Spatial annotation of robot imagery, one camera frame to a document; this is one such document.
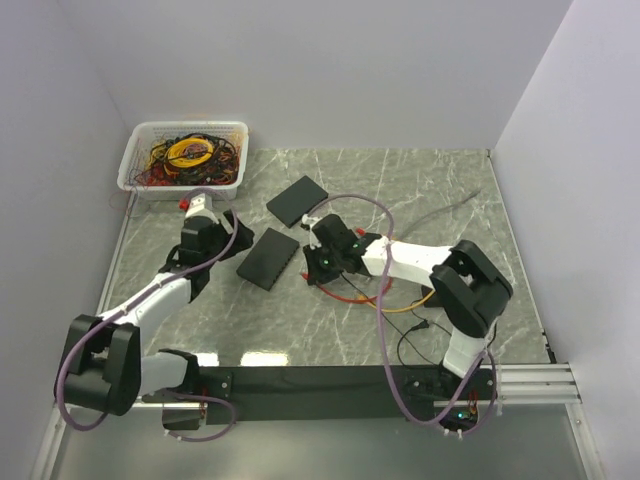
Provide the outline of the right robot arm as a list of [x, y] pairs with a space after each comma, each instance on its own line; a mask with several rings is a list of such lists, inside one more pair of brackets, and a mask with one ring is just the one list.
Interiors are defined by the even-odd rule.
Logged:
[[472, 364], [513, 296], [506, 277], [472, 241], [425, 246], [375, 233], [358, 235], [336, 214], [302, 217], [310, 242], [303, 252], [308, 283], [324, 285], [342, 273], [400, 279], [419, 284], [436, 297], [452, 324], [440, 387], [452, 399], [475, 386]]

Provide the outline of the aluminium frame rail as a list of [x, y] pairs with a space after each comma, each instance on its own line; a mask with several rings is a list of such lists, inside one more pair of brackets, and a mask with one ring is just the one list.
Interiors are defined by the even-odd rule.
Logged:
[[201, 442], [165, 435], [194, 422], [193, 403], [137, 403], [79, 433], [53, 418], [35, 479], [582, 479], [574, 436], [580, 401], [565, 364], [482, 369], [467, 388], [480, 426], [469, 435], [378, 419], [240, 421], [213, 407]]

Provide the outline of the white plastic basket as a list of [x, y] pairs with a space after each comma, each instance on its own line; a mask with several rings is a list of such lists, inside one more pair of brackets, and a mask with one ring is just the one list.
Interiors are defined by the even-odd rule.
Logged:
[[127, 142], [117, 186], [148, 200], [209, 187], [231, 200], [246, 169], [249, 128], [239, 121], [151, 121]]

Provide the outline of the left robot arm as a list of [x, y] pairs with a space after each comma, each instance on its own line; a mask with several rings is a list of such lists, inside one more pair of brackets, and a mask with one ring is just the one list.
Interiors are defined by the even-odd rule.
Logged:
[[109, 311], [72, 321], [54, 384], [57, 407], [67, 423], [73, 421], [70, 405], [102, 417], [122, 416], [140, 396], [163, 391], [187, 402], [199, 394], [195, 355], [162, 349], [144, 356], [142, 345], [167, 317], [199, 296], [214, 264], [252, 246], [253, 231], [232, 211], [224, 216], [230, 230], [206, 216], [186, 219], [179, 243], [144, 289]]

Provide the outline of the black network switch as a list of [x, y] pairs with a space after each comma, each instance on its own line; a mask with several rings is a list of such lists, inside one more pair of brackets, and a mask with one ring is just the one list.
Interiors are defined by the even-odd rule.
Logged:
[[267, 210], [291, 228], [320, 202], [328, 192], [308, 176], [302, 176], [266, 203]]
[[299, 242], [268, 228], [237, 268], [237, 275], [249, 283], [270, 291], [289, 264]]

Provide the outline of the black power adapter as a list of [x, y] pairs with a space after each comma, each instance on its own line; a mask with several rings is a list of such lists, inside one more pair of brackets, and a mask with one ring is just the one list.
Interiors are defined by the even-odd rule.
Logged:
[[422, 285], [421, 295], [425, 298], [425, 302], [422, 304], [424, 308], [441, 308], [442, 304], [434, 288]]

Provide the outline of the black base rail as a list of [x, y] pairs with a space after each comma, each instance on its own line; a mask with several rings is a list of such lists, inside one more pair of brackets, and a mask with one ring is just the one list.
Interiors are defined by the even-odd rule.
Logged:
[[[461, 382], [438, 366], [391, 370], [403, 402], [421, 420], [435, 417]], [[194, 392], [230, 402], [240, 421], [402, 415], [381, 365], [202, 367]]]

